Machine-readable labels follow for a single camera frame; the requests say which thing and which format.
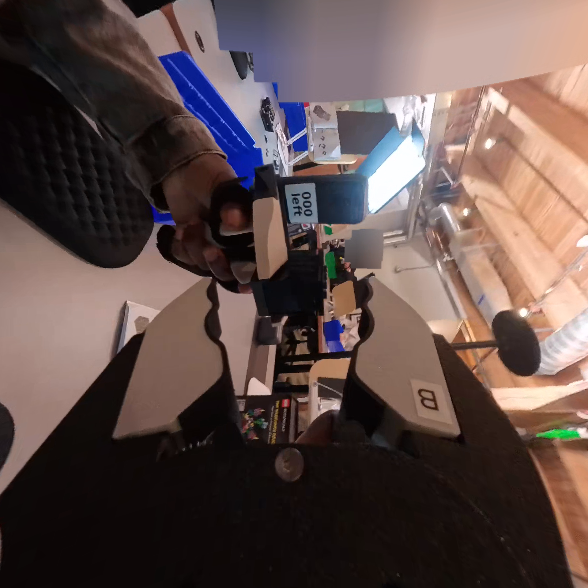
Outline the lego instruction booklet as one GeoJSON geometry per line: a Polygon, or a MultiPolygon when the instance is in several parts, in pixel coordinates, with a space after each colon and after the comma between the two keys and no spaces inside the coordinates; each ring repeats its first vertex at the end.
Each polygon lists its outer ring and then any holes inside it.
{"type": "Polygon", "coordinates": [[[132,301],[125,301],[121,311],[120,326],[116,336],[115,353],[137,334],[143,334],[148,325],[154,320],[160,310],[132,301]]]}

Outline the black board on stand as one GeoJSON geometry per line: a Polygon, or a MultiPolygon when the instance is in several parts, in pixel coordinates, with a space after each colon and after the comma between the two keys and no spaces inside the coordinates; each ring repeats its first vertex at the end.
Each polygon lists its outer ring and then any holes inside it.
{"type": "Polygon", "coordinates": [[[394,113],[337,111],[336,114],[342,155],[369,155],[390,130],[399,129],[394,113]]]}

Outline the small black label printer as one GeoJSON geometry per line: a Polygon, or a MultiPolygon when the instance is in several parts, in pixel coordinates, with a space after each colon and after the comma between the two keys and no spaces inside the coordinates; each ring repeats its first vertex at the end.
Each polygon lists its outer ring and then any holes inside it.
{"type": "Polygon", "coordinates": [[[283,326],[286,317],[275,319],[271,316],[256,318],[254,342],[257,346],[277,346],[282,342],[283,326]]]}

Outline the black lego block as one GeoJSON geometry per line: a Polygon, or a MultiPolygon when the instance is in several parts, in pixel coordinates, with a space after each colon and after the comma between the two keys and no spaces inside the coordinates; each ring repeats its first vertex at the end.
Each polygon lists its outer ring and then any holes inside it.
{"type": "Polygon", "coordinates": [[[290,251],[286,263],[272,277],[251,282],[257,315],[322,315],[326,279],[324,254],[290,251]]]}

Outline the round black pad on pole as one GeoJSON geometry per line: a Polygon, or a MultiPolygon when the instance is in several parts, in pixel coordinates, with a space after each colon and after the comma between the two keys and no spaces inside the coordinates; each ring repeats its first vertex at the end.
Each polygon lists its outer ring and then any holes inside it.
{"type": "Polygon", "coordinates": [[[492,320],[490,341],[451,343],[455,351],[496,350],[503,365],[520,377],[535,375],[541,362],[540,343],[534,329],[517,312],[498,312],[492,320]]]}

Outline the person's left hand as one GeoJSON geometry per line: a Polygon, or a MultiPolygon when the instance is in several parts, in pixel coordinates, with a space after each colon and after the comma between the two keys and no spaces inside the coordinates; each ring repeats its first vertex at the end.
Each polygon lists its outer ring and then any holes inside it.
{"type": "Polygon", "coordinates": [[[156,246],[162,257],[199,277],[211,277],[233,293],[250,294],[247,283],[239,283],[223,250],[208,238],[212,199],[220,187],[238,184],[227,161],[216,154],[202,155],[173,171],[162,182],[162,190],[175,227],[162,226],[156,246]]]}

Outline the document stand with instruction sheet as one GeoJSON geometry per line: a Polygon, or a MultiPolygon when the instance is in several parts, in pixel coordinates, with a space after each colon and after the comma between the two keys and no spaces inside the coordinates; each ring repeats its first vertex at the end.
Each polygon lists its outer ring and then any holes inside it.
{"type": "Polygon", "coordinates": [[[348,375],[350,358],[327,358],[317,361],[308,373],[308,411],[310,420],[315,420],[320,414],[319,380],[335,379],[345,381],[348,375]]]}

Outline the studio light panel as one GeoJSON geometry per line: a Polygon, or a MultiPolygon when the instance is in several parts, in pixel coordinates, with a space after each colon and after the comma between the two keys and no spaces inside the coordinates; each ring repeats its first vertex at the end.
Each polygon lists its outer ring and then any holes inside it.
{"type": "Polygon", "coordinates": [[[367,208],[377,213],[425,168],[424,143],[407,136],[368,177],[367,208]]]}

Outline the white stand with booklet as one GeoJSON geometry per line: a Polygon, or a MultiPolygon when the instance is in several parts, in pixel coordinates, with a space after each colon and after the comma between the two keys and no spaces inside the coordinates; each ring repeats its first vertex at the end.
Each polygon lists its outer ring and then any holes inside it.
{"type": "Polygon", "coordinates": [[[308,156],[314,164],[352,165],[357,161],[356,155],[342,153],[338,113],[333,103],[310,102],[308,105],[308,156]]]}

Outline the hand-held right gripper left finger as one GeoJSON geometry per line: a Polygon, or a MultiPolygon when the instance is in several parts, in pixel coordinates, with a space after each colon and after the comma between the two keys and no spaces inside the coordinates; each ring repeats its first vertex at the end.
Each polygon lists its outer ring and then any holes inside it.
{"type": "Polygon", "coordinates": [[[206,332],[216,283],[201,279],[146,328],[113,439],[168,432],[223,373],[222,352],[206,332]]]}

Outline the person's left forearm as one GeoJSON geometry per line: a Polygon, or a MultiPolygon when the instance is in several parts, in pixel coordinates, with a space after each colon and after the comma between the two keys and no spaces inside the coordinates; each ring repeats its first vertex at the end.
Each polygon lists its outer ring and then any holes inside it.
{"type": "Polygon", "coordinates": [[[121,1],[1,1],[1,59],[50,80],[125,158],[131,181],[171,212],[162,182],[202,155],[226,155],[184,106],[121,1]]]}

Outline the black lego set box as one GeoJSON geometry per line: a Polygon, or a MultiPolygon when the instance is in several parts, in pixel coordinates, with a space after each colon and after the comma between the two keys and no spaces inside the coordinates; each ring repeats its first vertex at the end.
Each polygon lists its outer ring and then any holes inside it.
{"type": "Polygon", "coordinates": [[[285,445],[298,436],[298,401],[277,393],[238,398],[241,434],[247,445],[285,445]]]}

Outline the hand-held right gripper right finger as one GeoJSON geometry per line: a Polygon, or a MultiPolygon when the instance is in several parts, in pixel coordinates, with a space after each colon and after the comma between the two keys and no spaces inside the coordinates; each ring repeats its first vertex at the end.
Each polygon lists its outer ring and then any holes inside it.
{"type": "Polygon", "coordinates": [[[418,432],[457,439],[460,426],[433,333],[400,296],[370,277],[350,361],[350,421],[369,439],[418,432]]]}

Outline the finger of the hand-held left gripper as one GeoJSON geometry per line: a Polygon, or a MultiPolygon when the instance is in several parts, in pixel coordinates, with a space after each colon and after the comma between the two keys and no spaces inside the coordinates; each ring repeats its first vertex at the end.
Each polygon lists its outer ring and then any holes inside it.
{"type": "Polygon", "coordinates": [[[253,202],[254,253],[259,281],[273,278],[288,261],[281,204],[272,196],[253,202]]]}

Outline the large blue plastic bin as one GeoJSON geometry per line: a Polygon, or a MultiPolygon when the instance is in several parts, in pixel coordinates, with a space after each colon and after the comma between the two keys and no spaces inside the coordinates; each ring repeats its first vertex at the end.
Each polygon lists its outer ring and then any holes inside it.
{"type": "Polygon", "coordinates": [[[254,170],[263,165],[261,148],[194,59],[179,51],[159,57],[187,110],[210,131],[228,164],[249,189],[254,170]]]}

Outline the silver air duct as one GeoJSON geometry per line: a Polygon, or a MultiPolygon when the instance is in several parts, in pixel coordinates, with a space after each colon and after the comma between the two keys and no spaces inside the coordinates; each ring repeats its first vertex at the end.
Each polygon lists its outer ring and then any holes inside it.
{"type": "Polygon", "coordinates": [[[428,221],[452,262],[472,303],[489,324],[502,311],[514,311],[526,320],[556,330],[587,310],[587,294],[571,276],[540,285],[535,295],[523,274],[507,258],[507,250],[482,226],[467,228],[456,210],[441,203],[428,213],[428,221]]]}

